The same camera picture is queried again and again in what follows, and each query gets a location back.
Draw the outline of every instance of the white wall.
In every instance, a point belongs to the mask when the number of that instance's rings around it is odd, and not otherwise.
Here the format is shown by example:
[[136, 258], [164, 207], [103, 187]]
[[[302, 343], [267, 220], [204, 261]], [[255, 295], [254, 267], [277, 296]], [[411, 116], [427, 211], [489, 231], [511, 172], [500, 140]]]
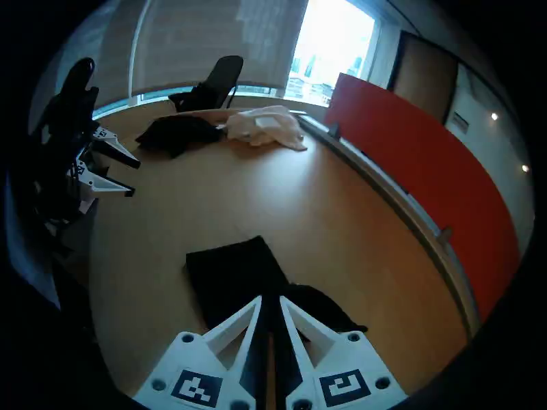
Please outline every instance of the white wall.
[[[451, 121], [454, 112], [469, 123], [467, 133]], [[534, 224], [533, 185], [531, 176], [522, 171], [524, 164], [507, 135], [511, 127], [506, 122], [510, 119], [500, 116], [494, 121], [491, 115], [467, 90], [458, 87], [446, 127], [473, 153], [494, 181], [511, 215], [522, 255]]]

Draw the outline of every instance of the wooden table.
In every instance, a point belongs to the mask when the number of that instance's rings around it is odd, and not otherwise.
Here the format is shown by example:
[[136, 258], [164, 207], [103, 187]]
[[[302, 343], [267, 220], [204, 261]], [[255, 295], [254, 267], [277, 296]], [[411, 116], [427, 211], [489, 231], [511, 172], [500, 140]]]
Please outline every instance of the wooden table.
[[223, 141], [177, 159], [136, 150], [139, 170], [112, 164], [109, 175], [137, 191], [99, 204], [90, 294], [123, 392], [138, 390], [179, 331], [205, 331], [186, 253], [256, 235], [289, 280], [318, 288], [369, 327], [407, 394], [465, 345], [457, 308], [408, 227], [328, 148], [311, 137], [305, 144], [294, 152]]

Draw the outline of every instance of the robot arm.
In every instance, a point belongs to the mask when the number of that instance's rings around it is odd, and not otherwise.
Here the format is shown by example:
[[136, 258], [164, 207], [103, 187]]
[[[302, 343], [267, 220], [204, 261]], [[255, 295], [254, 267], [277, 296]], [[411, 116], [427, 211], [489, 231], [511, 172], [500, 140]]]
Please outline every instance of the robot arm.
[[[263, 300], [255, 298], [203, 336], [178, 334], [134, 399], [152, 410], [264, 409], [269, 334]], [[277, 409], [382, 410], [406, 398], [362, 332], [338, 334], [285, 297], [278, 309], [272, 335]], [[220, 353], [242, 332], [226, 366]]]

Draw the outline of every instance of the roller blind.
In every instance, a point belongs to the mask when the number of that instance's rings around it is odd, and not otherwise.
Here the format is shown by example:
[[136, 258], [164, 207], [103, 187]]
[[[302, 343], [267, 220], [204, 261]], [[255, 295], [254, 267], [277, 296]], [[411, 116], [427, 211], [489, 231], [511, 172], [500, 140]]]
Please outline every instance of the roller blind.
[[132, 95], [194, 84], [225, 55], [240, 84], [285, 88], [307, 0], [152, 0], [139, 32]]
[[91, 57], [96, 68], [90, 85], [100, 89], [96, 108], [128, 98], [131, 44], [143, 5], [144, 0], [110, 0], [89, 15], [61, 50], [55, 92], [75, 62]]

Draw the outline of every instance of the screw hole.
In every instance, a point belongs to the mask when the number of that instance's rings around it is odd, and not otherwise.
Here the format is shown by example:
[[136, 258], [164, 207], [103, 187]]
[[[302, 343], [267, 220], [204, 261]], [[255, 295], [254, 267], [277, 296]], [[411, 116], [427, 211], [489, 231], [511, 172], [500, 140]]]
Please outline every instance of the screw hole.
[[293, 404], [293, 410], [311, 410], [312, 407], [312, 402], [306, 399], [298, 400]]
[[390, 384], [391, 381], [388, 377], [380, 377], [376, 380], [376, 388], [380, 390], [387, 389]]
[[236, 400], [230, 404], [230, 410], [249, 410], [250, 408], [251, 406], [248, 403], [241, 400]]
[[165, 384], [165, 381], [163, 381], [161, 379], [152, 380], [152, 388], [156, 392], [161, 392], [162, 390], [165, 390], [166, 387], [167, 387], [167, 385]]

